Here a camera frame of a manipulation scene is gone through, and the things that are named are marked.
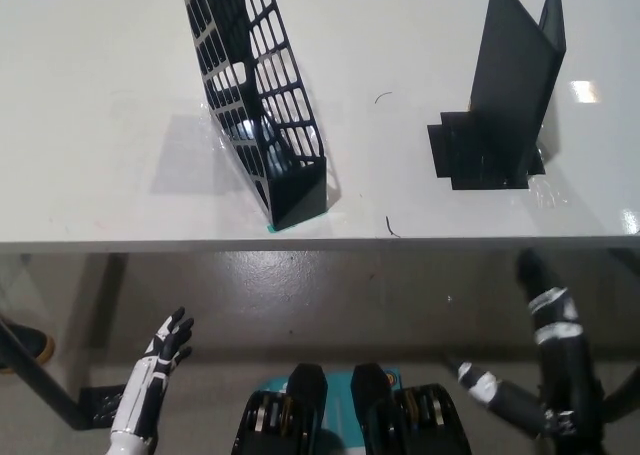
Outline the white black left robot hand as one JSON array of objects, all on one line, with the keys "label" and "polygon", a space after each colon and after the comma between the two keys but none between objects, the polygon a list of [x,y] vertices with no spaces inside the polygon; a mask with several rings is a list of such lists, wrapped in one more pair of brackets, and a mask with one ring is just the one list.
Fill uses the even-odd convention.
[{"label": "white black left robot hand", "polygon": [[192,336],[194,319],[184,320],[184,315],[184,307],[173,312],[134,365],[114,417],[111,435],[132,436],[146,445],[157,437],[169,378],[192,352],[187,343]]}]

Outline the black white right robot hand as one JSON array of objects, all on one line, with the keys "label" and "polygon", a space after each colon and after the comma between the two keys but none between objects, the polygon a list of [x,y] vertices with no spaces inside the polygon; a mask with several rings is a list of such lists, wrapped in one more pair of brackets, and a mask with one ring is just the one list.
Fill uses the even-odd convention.
[{"label": "black white right robot hand", "polygon": [[533,323],[540,392],[457,357],[445,363],[476,403],[528,436],[549,437],[576,451],[601,444],[604,392],[569,288],[532,249],[518,255],[516,277]]}]

